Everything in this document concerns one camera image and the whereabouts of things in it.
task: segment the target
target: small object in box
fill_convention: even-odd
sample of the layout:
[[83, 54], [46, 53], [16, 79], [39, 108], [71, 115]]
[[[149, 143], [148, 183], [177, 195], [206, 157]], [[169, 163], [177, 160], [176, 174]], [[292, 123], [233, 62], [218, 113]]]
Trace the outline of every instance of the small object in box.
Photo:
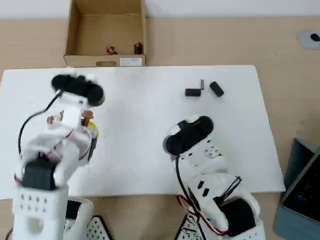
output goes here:
[[205, 80], [200, 79], [200, 89], [205, 90]]
[[210, 84], [210, 88], [214, 91], [217, 97], [221, 97], [225, 93], [216, 81], [213, 81]]
[[133, 46], [134, 46], [134, 54], [136, 55], [143, 54], [143, 45], [141, 42], [138, 42]]
[[115, 47], [114, 46], [107, 46], [106, 47], [106, 52], [108, 54], [111, 54], [111, 55], [117, 55], [118, 53], [115, 51]]
[[186, 88], [184, 90], [184, 95], [186, 97], [200, 97], [201, 96], [201, 89], [199, 89], [199, 88]]

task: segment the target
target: open cardboard box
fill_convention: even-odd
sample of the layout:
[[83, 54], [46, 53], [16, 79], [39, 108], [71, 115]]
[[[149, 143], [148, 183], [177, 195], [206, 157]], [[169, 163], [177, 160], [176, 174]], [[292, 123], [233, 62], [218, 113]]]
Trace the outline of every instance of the open cardboard box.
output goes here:
[[[144, 54], [134, 55], [138, 42]], [[70, 67], [145, 66], [144, 0], [72, 0], [64, 60]]]

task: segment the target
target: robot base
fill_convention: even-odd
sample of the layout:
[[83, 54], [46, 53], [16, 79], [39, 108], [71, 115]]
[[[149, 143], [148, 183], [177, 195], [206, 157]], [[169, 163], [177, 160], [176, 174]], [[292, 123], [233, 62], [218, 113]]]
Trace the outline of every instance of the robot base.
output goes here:
[[113, 240], [108, 228], [101, 216], [94, 216], [88, 224], [86, 232], [87, 240]]

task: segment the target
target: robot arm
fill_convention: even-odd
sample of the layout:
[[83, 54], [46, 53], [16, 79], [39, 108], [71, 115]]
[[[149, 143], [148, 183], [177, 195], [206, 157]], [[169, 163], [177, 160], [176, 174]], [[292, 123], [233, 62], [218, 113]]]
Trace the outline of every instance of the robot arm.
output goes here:
[[202, 219], [218, 239], [264, 240], [259, 204], [241, 178], [228, 173], [225, 158], [210, 137], [213, 129], [209, 117], [193, 117], [178, 123], [163, 142], [181, 178], [183, 193], [177, 198], [188, 203], [189, 215]]
[[58, 75], [51, 84], [57, 92], [54, 99], [59, 97], [63, 104], [63, 117], [50, 121], [20, 152], [14, 175], [14, 240], [87, 239], [93, 204], [86, 199], [68, 199], [67, 182], [78, 167], [88, 164], [95, 149], [98, 130], [83, 124], [82, 118], [89, 107], [104, 102], [104, 91], [81, 75]]

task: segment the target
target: mounting holes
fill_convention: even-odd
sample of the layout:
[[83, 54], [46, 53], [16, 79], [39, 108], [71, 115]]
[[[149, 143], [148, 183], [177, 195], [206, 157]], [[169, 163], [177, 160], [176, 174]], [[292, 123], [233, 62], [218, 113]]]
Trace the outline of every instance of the mounting holes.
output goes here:
[[209, 188], [205, 188], [202, 194], [202, 197], [206, 197], [209, 193]]
[[202, 186], [204, 185], [204, 183], [205, 183], [204, 181], [200, 181], [199, 184], [198, 184], [198, 189], [201, 189]]
[[318, 34], [316, 34], [316, 33], [312, 33], [310, 35], [310, 38], [315, 42], [320, 42], [320, 36]]

